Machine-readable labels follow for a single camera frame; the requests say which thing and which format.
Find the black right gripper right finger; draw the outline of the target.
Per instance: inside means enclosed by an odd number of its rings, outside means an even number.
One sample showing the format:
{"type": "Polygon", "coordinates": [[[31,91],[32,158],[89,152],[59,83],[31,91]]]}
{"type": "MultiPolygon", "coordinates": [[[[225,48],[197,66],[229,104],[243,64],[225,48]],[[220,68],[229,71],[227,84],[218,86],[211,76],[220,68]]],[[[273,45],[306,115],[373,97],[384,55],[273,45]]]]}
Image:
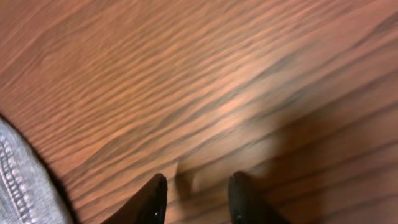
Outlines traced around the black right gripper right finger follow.
{"type": "Polygon", "coordinates": [[[228,200],[232,224],[291,224],[263,199],[244,172],[229,178],[228,200]]]}

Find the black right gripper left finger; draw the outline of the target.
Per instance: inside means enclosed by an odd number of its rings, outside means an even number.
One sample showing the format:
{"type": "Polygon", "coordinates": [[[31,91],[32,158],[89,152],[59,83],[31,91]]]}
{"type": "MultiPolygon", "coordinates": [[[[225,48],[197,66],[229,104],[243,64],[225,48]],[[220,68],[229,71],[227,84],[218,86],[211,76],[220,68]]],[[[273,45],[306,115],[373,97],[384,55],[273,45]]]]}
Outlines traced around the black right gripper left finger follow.
{"type": "Polygon", "coordinates": [[[158,173],[102,224],[164,224],[166,208],[167,179],[158,173]]]}

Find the light blue denim shorts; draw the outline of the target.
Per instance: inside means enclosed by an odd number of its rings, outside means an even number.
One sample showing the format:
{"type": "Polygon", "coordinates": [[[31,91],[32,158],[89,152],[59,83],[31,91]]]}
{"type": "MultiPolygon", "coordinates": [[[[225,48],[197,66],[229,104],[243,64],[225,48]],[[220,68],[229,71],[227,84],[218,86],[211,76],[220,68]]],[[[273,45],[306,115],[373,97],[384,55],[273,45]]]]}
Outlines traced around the light blue denim shorts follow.
{"type": "Polygon", "coordinates": [[[25,139],[1,120],[1,224],[73,223],[49,173],[25,139]]]}

